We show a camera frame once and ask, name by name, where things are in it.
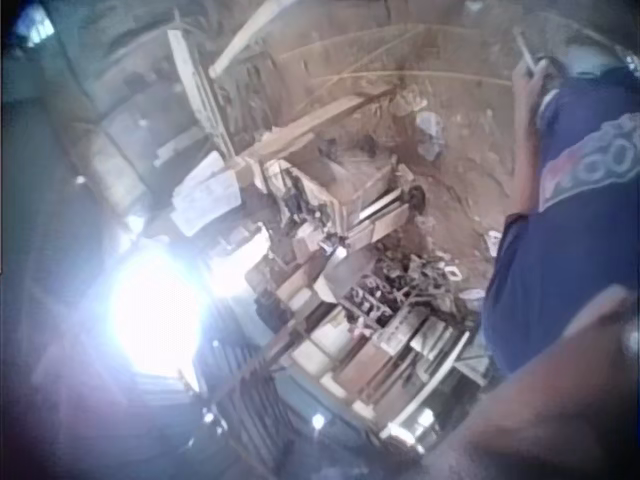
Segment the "forearm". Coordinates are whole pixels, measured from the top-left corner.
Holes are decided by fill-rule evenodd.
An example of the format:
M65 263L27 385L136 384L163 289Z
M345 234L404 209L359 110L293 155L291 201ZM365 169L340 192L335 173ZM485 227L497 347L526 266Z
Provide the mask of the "forearm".
M538 134L532 119L516 113L512 213L530 213L538 201Z

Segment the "printed logo on shirt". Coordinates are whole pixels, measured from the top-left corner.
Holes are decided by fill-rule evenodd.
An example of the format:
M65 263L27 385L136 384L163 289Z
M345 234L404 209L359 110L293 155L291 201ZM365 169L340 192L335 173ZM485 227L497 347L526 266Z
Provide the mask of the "printed logo on shirt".
M540 178L539 211L576 193L631 180L640 172L640 113L606 122L549 162Z

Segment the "blue shirt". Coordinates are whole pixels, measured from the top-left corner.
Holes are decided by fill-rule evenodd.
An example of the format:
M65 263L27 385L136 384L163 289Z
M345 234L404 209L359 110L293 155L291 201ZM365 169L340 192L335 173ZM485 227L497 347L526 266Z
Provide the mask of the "blue shirt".
M482 329L512 373L612 284L638 291L640 83L627 69L569 79L539 125L539 205L507 218Z

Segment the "dirt floor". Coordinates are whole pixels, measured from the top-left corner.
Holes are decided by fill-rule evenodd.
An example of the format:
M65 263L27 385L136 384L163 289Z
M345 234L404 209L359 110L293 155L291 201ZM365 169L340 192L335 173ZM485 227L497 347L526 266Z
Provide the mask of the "dirt floor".
M398 92L411 87L421 111L441 118L445 143L435 161L418 152L416 112L394 115L393 97L322 135L346 145L369 133L410 168L426 191L427 208L405 227L404 238L418 252L450 254L464 276L461 289L486 286L493 260L484 237L501 231L509 213L510 74L520 57L513 27L524 29L534 53L562 56L567 39L576 33L598 38L592 28L606 30L603 15L612 15L598 7L604 2L564 2L575 5L578 24L561 15L566 9L546 8L554 2L537 2L535 10L526 8L531 3L307 1L282 14L266 38L287 92L280 124L381 84Z

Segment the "dirt ground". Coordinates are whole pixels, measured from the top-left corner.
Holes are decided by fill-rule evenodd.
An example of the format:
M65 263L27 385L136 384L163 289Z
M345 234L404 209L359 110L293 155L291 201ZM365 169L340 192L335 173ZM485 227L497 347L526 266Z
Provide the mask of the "dirt ground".
M343 144L369 133L398 155L427 195L427 208L403 235L417 252L440 250L463 274L463 288L485 288L493 259L484 236L501 231L513 171L510 73L521 26L534 53L562 56L577 32L598 37L597 4L575 2L580 24L532 2L388 0L300 2L271 26L266 43L283 79L281 124L372 85L415 86L443 123L435 161L418 152L416 113L391 113L390 100L323 132Z

